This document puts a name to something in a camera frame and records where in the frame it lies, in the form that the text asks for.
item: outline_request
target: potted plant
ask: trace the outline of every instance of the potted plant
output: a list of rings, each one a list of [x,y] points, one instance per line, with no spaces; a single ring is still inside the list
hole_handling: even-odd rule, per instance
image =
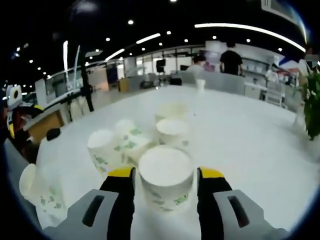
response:
[[[320,73],[311,72],[302,85],[305,130],[309,137],[309,149],[320,161]]]

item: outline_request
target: person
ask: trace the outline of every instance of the person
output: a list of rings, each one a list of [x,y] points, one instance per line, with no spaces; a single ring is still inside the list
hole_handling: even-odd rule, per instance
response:
[[[227,42],[228,50],[225,51],[220,58],[220,72],[225,74],[244,76],[242,68],[242,58],[235,52],[236,44],[234,42]]]
[[[277,73],[277,65],[272,64],[272,66],[269,68],[269,70],[265,74],[265,80],[267,82],[279,82],[279,75]]]
[[[199,55],[195,56],[193,58],[193,65],[188,67],[186,71],[189,73],[193,73],[195,79],[201,78],[201,74],[205,70],[203,67],[204,61],[205,61],[204,57]]]

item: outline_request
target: black t-shirt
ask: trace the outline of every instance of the black t-shirt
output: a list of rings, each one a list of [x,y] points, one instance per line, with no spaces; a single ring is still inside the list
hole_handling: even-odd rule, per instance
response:
[[[242,58],[235,51],[228,50],[221,55],[220,62],[224,64],[224,73],[238,75]]]

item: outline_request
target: ceiling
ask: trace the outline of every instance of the ceiling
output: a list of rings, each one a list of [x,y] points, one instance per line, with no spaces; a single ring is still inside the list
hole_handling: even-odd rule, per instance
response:
[[[139,56],[170,47],[204,44],[213,36],[223,42],[234,40],[274,52],[282,48],[282,54],[292,59],[302,57],[302,52],[296,47],[264,33],[228,27],[195,28],[195,24],[204,23],[248,25],[280,34],[305,47],[299,28],[280,16],[262,11],[260,1],[29,0],[19,4],[10,1],[7,8],[0,10],[3,23],[0,81],[8,80],[12,84],[29,86],[43,78],[43,72],[53,75],[62,71],[65,40],[69,42],[69,66],[74,64],[78,44],[86,52],[102,50],[99,56],[86,60],[96,62],[120,49],[125,51],[117,58],[125,58],[129,53]],[[307,7],[308,0],[298,2],[292,5],[301,13],[306,24],[316,29],[311,16],[312,11],[316,15],[317,8]],[[319,32],[313,32],[314,43],[320,43]],[[136,41],[157,33],[161,36],[136,44]]]

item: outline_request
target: black pole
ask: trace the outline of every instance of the black pole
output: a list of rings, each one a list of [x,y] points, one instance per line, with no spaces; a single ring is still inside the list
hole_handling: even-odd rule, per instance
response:
[[[84,50],[81,50],[81,46],[80,46],[78,62],[80,63],[80,66],[81,66],[81,76],[82,76],[82,81],[83,81],[83,87],[81,88],[81,94],[86,99],[86,102],[89,107],[89,111],[93,112],[94,106],[92,104],[92,99],[91,99],[92,91],[90,89],[90,85],[88,82],[88,75],[87,75],[87,69],[86,69],[86,52]]]

